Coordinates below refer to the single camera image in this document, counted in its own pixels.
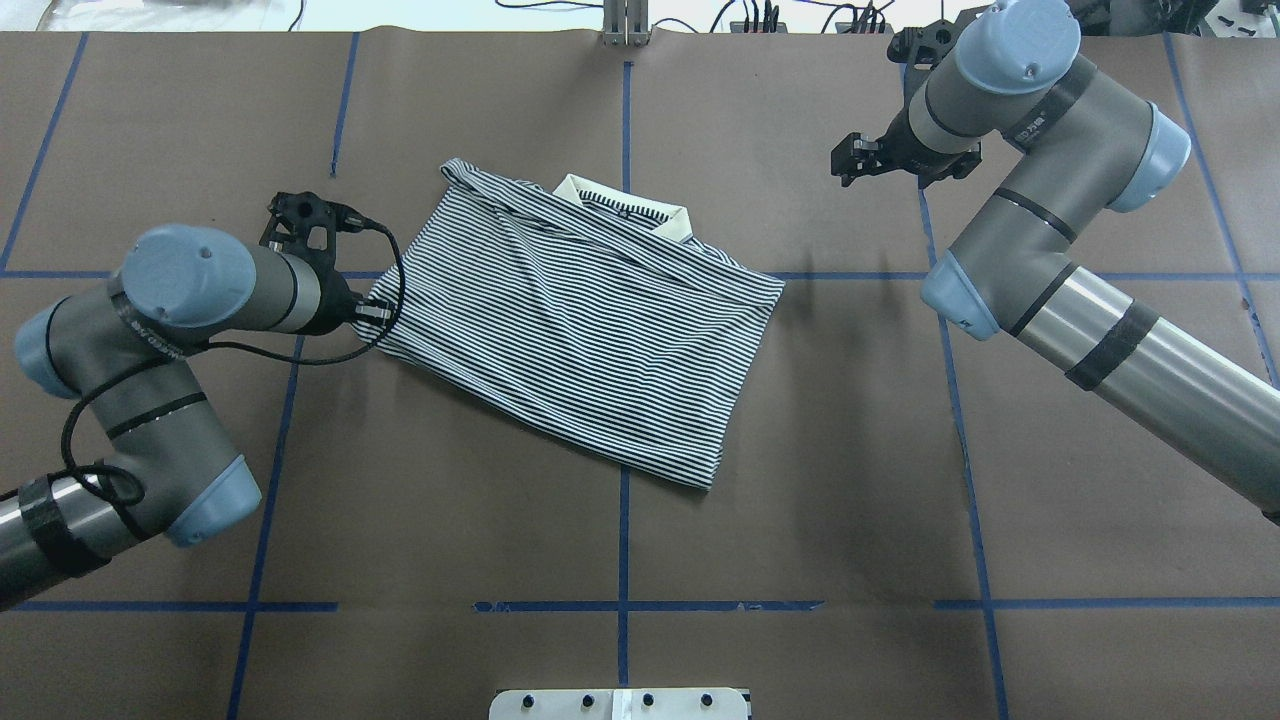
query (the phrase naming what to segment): gray robot arm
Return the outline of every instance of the gray robot arm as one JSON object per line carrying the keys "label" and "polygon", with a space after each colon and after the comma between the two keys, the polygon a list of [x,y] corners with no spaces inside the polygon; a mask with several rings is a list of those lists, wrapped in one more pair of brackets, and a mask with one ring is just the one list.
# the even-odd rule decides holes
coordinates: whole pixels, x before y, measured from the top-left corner
{"label": "gray robot arm", "polygon": [[1190,149],[1079,41],[1061,0],[997,0],[882,138],[832,151],[832,173],[964,177],[978,138],[1001,131],[1025,156],[940,258],[924,301],[978,340],[1016,337],[1280,524],[1280,392],[1068,256],[1100,211],[1172,182]]}
{"label": "gray robot arm", "polygon": [[[311,193],[278,195],[271,210],[260,246],[212,228],[155,228],[106,282],[22,327],[23,372],[51,395],[88,402],[114,454],[81,471],[83,483],[46,475],[0,500],[0,610],[161,532],[188,547],[257,507],[244,457],[184,361],[214,334],[393,322],[389,306],[361,301],[333,268],[338,231],[381,225]],[[315,228],[328,233],[321,249],[307,245]]]}

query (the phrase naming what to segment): white collar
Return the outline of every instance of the white collar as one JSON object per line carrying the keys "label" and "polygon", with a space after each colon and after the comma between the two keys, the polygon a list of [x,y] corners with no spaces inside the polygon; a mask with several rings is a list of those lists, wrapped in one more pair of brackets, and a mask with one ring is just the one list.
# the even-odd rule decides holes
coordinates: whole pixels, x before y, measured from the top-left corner
{"label": "white collar", "polygon": [[609,186],[600,184],[586,178],[580,178],[573,174],[564,176],[564,182],[562,182],[559,187],[552,192],[552,195],[568,200],[581,208],[582,192],[594,192],[622,205],[639,205],[667,215],[667,222],[653,228],[652,231],[658,237],[664,237],[673,242],[684,242],[694,234],[694,227],[689,222],[687,209],[681,208],[680,205],[667,205],[666,202],[658,202],[637,195],[627,195],[626,192],[613,190]]}

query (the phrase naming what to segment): black and white striped cloth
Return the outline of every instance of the black and white striped cloth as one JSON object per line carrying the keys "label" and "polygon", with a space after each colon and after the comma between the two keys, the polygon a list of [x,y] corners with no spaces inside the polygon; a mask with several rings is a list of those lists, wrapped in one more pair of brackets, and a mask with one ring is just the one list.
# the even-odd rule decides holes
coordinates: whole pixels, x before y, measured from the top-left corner
{"label": "black and white striped cloth", "polygon": [[[575,176],[553,193],[460,159],[440,172],[449,188],[404,255],[404,309],[381,350],[558,438],[709,488],[782,281],[699,242],[684,208]],[[396,286],[392,268],[371,295]]]}

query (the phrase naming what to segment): striped shirt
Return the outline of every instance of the striped shirt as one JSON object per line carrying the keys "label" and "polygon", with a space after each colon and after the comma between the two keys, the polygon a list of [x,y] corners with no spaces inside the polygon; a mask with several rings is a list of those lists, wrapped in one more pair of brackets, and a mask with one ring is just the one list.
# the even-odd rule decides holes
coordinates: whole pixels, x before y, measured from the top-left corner
{"label": "striped shirt", "polygon": [[[556,192],[453,159],[404,254],[380,348],[561,439],[709,488],[782,281],[684,208],[570,176]],[[371,296],[394,300],[396,268]],[[356,324],[366,341],[375,329]]]}

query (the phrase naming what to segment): light blue cap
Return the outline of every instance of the light blue cap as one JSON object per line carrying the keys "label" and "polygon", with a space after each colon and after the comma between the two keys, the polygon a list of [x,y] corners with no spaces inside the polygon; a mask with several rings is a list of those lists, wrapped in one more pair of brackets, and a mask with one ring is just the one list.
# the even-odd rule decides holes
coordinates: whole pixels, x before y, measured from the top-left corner
{"label": "light blue cap", "polygon": [[73,400],[79,393],[67,387],[67,383],[58,377],[54,369],[54,359],[49,356],[49,322],[54,316],[54,310],[63,304],[63,300],[45,307],[35,318],[27,320],[18,328],[18,336],[13,340],[13,351],[18,356],[18,366],[22,374],[31,378],[45,392],[54,397]]}
{"label": "light blue cap", "polygon": [[253,256],[220,229],[160,225],[138,238],[120,269],[140,313],[174,328],[204,328],[244,306],[257,282]]}
{"label": "light blue cap", "polygon": [[1187,158],[1192,152],[1192,138],[1187,131],[1178,127],[1156,108],[1151,105],[1151,136],[1147,137],[1147,149],[1142,154],[1142,161],[1134,170],[1133,178],[1120,195],[1107,205],[1116,213],[1137,210],[1148,200],[1160,193],[1174,182]]}
{"label": "light blue cap", "polygon": [[1050,87],[1080,51],[1080,24],[1062,0],[996,0],[960,33],[960,74],[996,95]]}
{"label": "light blue cap", "polygon": [[937,310],[938,315],[960,325],[964,332],[978,340],[987,340],[1000,331],[996,316],[991,314],[978,288],[950,250],[924,278],[920,299]]}
{"label": "light blue cap", "polygon": [[238,455],[164,534],[178,547],[191,547],[243,520],[261,500],[244,456]]}

